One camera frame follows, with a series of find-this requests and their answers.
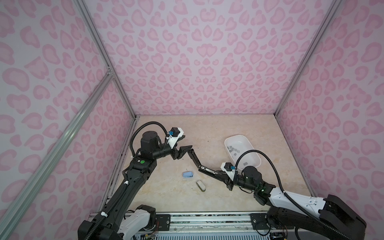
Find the black stapler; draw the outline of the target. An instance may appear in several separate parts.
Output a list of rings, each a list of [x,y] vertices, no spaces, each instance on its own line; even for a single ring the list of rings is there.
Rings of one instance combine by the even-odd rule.
[[[201,164],[199,158],[197,157],[194,149],[189,150],[188,151],[188,155],[192,159],[192,161],[194,162],[196,167],[198,168],[199,172],[201,172],[201,173],[203,173],[205,175],[211,176],[211,177],[216,177],[216,176],[219,176],[219,175],[223,174],[223,171],[216,171],[216,170],[212,170],[212,169],[210,169],[208,167],[203,166]]]

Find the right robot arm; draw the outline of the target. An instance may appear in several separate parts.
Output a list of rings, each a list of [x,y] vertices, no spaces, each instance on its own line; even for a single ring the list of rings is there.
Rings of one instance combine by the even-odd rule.
[[[309,197],[282,191],[263,180],[253,166],[238,173],[231,163],[224,163],[216,177],[227,185],[248,190],[262,206],[269,206],[266,214],[273,227],[295,227],[322,235],[330,240],[363,240],[367,223],[343,200],[334,195],[326,198]]]

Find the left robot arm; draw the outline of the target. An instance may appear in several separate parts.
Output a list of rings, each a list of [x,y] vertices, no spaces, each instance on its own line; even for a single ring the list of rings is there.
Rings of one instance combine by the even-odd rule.
[[[172,134],[161,142],[157,132],[147,131],[141,138],[141,147],[130,165],[123,170],[124,180],[110,201],[91,221],[83,221],[78,229],[80,240],[129,240],[142,229],[156,231],[156,209],[141,205],[130,217],[126,217],[133,199],[146,183],[157,166],[157,160],[171,156],[181,159],[192,146],[178,147],[185,136],[181,130],[172,129]]]

